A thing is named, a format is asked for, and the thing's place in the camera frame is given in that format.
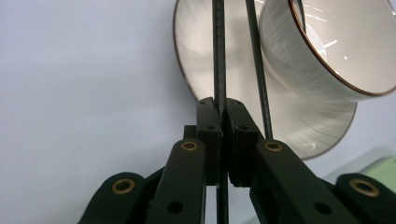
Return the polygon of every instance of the plate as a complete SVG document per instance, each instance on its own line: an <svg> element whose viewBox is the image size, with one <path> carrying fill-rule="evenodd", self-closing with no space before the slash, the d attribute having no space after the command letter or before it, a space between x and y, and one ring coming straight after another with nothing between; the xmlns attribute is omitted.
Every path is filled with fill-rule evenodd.
<svg viewBox="0 0 396 224"><path fill-rule="evenodd" d="M255 1L260 14L263 1ZM177 56L187 84L200 100L214 95L212 2L179 0L174 34ZM245 1L225 2L227 97L245 104L263 133L259 90L253 62ZM351 124L357 104L324 104L288 91L265 71L274 138L301 158L334 147Z"/></svg>

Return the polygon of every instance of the gold rim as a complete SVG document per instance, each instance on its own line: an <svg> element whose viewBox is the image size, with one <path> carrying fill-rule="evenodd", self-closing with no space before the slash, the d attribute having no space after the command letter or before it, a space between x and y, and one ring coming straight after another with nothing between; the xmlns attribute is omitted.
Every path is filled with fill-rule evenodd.
<svg viewBox="0 0 396 224"><path fill-rule="evenodd" d="M300 35L302 36L305 44L308 46L308 48L312 51L312 53L314 54L314 56L317 58L317 60L326 68L327 71L330 72L330 74L332 74L333 77L335 77L337 80L339 80L342 84L344 84L345 86L347 86L348 88L352 89L353 91L356 91L360 94L366 95L366 96L384 96L387 95L393 91L396 90L396 86L394 86L392 89L388 90L388 91L384 91L384 92L369 92L369 91L364 91L354 85L352 85L351 83L347 82L345 79L343 79L342 77L340 77L324 60L322 57L320 57L319 53L315 50L314 45L311 43L311 41L309 41L308 36L306 35L306 33L304 32L304 28L301 26L299 19L298 19L298 14L297 14L297 10L294 7L293 4L293 0L289 0L289 8L290 8L290 12L291 12L291 16L293 17L294 23L296 24L298 31L300 33Z"/></svg>

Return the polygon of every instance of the white saucer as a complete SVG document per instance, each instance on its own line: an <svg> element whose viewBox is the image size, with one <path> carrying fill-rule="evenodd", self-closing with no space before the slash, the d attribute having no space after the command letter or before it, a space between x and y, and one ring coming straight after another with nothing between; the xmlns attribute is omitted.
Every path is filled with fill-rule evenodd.
<svg viewBox="0 0 396 224"><path fill-rule="evenodd" d="M212 5L210 0L179 0L175 42L186 81L197 99L213 96ZM259 14L262 1L256 0ZM245 104L263 132L260 98L253 62L245 1L225 2L227 97ZM302 159L335 146L347 132L356 103L329 105L306 100L286 90L265 73L274 138Z"/></svg>

